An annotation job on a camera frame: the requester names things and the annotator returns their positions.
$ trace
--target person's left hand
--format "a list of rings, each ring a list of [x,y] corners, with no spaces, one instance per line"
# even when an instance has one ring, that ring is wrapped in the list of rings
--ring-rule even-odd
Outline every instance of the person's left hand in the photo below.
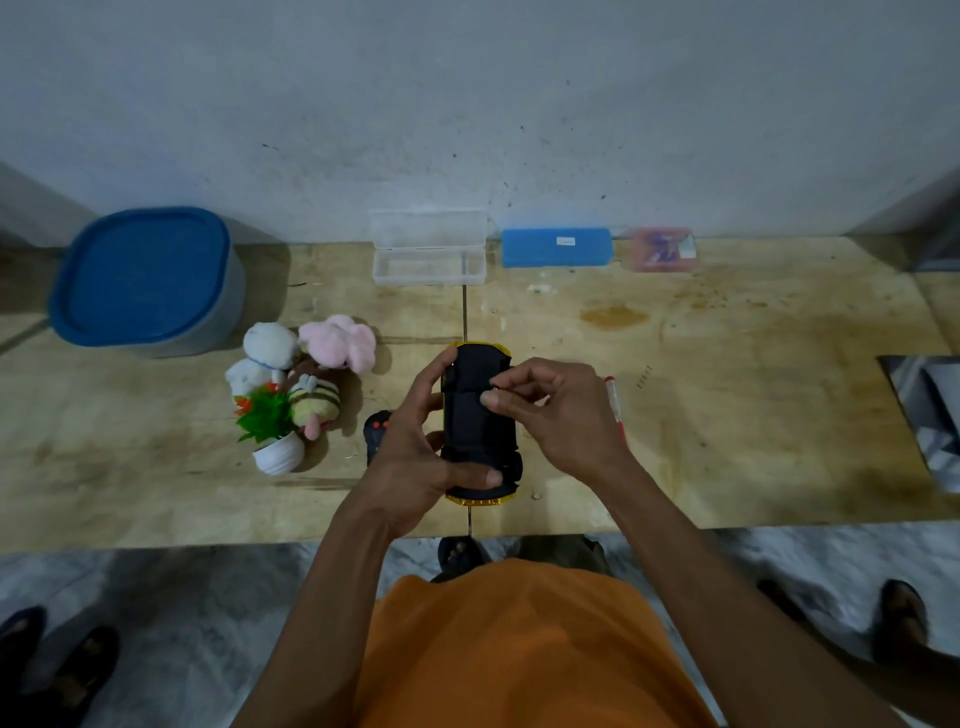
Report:
[[[386,520],[393,538],[410,533],[447,489],[459,485],[487,490],[503,481],[500,472],[486,465],[442,460],[437,451],[444,445],[444,434],[423,434],[427,415],[444,406],[443,395],[434,393],[433,385],[456,358],[455,347],[444,349],[417,375],[353,489],[358,504]]]

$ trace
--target white flower pot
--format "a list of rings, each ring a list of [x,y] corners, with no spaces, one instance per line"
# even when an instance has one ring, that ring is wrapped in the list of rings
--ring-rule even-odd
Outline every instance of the white flower pot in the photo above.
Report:
[[[267,475],[289,473],[303,461],[303,441],[296,432],[274,440],[253,454],[256,467]]]

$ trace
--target plastic container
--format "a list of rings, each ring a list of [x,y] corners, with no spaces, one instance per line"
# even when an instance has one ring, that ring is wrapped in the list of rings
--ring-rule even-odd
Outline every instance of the plastic container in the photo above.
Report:
[[[511,228],[501,234],[504,268],[607,265],[613,241],[606,228]]]
[[[187,356],[229,336],[246,284],[227,227],[212,212],[126,210],[73,241],[48,303],[50,323],[82,347]]]
[[[256,467],[267,475],[289,473],[303,462],[305,449],[303,441],[296,432],[290,432],[279,440],[274,440],[265,448],[253,453]]]
[[[700,265],[690,228],[631,231],[634,273],[688,273]]]
[[[372,211],[377,285],[478,285],[487,279],[487,213]]]

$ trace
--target wooden table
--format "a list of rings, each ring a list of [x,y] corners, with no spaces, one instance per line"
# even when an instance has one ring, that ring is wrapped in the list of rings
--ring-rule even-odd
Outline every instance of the wooden table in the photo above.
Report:
[[[895,248],[895,242],[878,243]],[[515,360],[579,359],[614,375],[631,448],[704,527],[950,519],[876,357],[950,353],[947,279],[897,274],[846,238],[707,240],[694,274],[621,267],[504,270],[468,288],[468,334]],[[363,471],[359,425],[395,407],[463,332],[460,287],[377,288],[364,245],[241,249],[244,327],[331,313],[372,324],[374,372],[301,473],[259,473],[236,444],[230,348],[144,360],[71,347],[44,326],[49,251],[0,252],[0,550],[181,546],[319,538]],[[473,510],[474,534],[614,528],[521,429],[509,503]],[[442,501],[417,535],[466,532]]]
[[[172,359],[73,347],[46,327],[56,252],[0,251],[0,551],[317,539],[366,467],[361,428],[463,337],[460,287],[379,288],[372,246],[251,246],[248,297],[222,351]],[[305,472],[269,477],[234,423],[224,371],[256,321],[348,313],[377,334],[373,372],[345,386],[340,427]],[[435,415],[437,425],[442,421]],[[466,533],[442,501],[416,534]]]

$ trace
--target green leaves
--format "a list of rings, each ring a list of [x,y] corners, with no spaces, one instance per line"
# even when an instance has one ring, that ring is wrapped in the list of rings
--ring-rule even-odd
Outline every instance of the green leaves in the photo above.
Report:
[[[285,392],[276,390],[275,385],[257,387],[238,404],[241,414],[237,424],[246,430],[238,442],[250,439],[257,443],[271,438],[279,440],[296,429],[291,419],[290,401]]]

